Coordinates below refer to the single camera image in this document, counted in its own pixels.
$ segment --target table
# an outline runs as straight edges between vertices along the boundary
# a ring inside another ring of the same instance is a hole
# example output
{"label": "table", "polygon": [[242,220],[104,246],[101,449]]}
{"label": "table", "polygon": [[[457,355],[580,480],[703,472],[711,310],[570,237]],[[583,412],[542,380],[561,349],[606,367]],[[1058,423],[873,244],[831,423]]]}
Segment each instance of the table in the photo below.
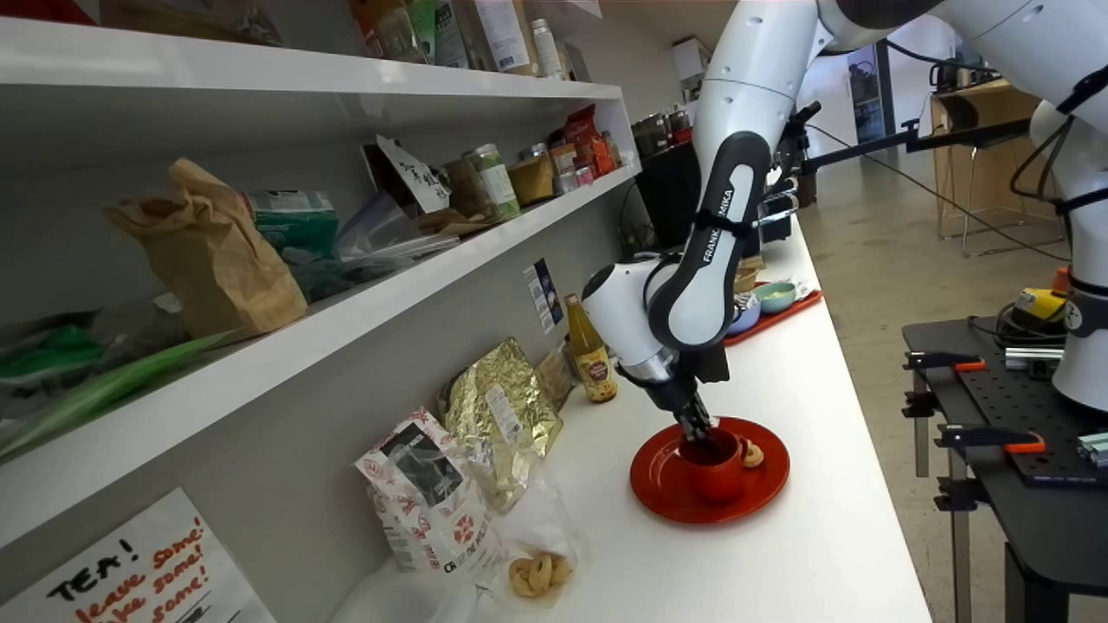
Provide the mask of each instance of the table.
{"label": "table", "polygon": [[[991,335],[970,322],[906,327],[910,349],[984,355],[993,372],[1006,367]],[[955,426],[984,426],[972,397],[946,367],[918,375],[938,397],[938,412]],[[1028,488],[1006,458],[970,458],[991,508],[1009,537],[1006,603],[1009,623],[1062,623],[1071,593],[1108,595],[1108,494]]]}
{"label": "table", "polygon": [[[817,283],[799,230],[767,260],[767,277]],[[632,385],[611,406],[575,394],[544,475],[561,488],[584,566],[564,603],[519,619],[932,619],[827,310],[806,310],[727,360],[730,380],[706,385],[703,403],[783,436],[792,458],[783,494],[736,526],[661,524],[639,507],[628,472],[672,418]]]}

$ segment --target small jar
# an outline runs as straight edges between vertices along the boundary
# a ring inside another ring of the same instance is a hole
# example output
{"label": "small jar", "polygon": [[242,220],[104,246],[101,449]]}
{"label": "small jar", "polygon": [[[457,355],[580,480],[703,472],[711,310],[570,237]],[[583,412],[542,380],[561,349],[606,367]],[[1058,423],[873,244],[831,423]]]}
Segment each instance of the small jar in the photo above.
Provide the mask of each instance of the small jar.
{"label": "small jar", "polygon": [[499,161],[494,143],[486,143],[474,150],[474,172],[483,202],[493,209],[499,222],[510,222],[519,214],[517,187],[510,177],[510,165]]}

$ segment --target gold foil bag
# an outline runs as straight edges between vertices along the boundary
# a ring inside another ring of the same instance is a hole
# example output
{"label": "gold foil bag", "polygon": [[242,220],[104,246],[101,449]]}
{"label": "gold foil bag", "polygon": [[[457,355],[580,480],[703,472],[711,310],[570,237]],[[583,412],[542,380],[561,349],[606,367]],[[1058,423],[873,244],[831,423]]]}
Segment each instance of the gold foil bag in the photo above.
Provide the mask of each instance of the gold foil bag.
{"label": "gold foil bag", "polygon": [[528,355],[504,342],[452,385],[444,426],[477,475],[489,507],[510,514],[528,493],[530,466],[550,453],[561,418]]}

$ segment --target robotic arm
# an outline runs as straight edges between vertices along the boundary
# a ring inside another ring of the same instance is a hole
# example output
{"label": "robotic arm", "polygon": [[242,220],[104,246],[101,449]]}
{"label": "robotic arm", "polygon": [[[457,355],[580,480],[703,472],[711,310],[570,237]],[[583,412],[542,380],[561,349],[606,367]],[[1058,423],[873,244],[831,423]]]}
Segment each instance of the robotic arm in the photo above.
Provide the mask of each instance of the robotic arm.
{"label": "robotic arm", "polygon": [[[619,360],[625,376],[640,385],[659,410],[672,412],[691,442],[711,436],[714,426],[696,397],[696,380],[727,380],[721,335],[736,314],[736,268],[760,238],[760,209],[771,197],[767,177],[776,165],[776,147],[798,109],[812,60],[826,49],[846,53],[879,41],[890,28],[935,10],[1009,79],[1058,101],[1079,126],[1079,138],[1060,150],[1062,170],[1058,177],[1071,197],[1083,197],[1079,214],[1071,222],[1073,283],[1083,283],[1078,288],[1083,295],[1078,299],[1078,327],[1086,335],[1071,335],[1058,387],[1108,412],[1106,3],[740,0],[724,23],[700,90],[692,143],[703,187],[687,250],[680,260],[618,265],[584,283],[584,310]],[[1039,137],[1048,126],[1062,126],[1058,123],[1060,115],[1039,118]]]}

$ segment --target white countertop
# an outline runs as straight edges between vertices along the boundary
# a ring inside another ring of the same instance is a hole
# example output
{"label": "white countertop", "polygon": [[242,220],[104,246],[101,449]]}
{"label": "white countertop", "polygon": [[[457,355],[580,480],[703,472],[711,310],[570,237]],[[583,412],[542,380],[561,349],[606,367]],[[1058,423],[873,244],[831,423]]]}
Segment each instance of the white countertop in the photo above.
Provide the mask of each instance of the white countertop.
{"label": "white countertop", "polygon": [[[817,288],[799,230],[767,277]],[[519,619],[583,623],[927,623],[899,524],[826,305],[727,349],[706,385],[717,417],[770,426],[791,449],[785,493],[730,526],[655,521],[628,485],[632,458],[672,426],[634,385],[611,406],[570,397],[544,466],[583,535],[570,593]]]}

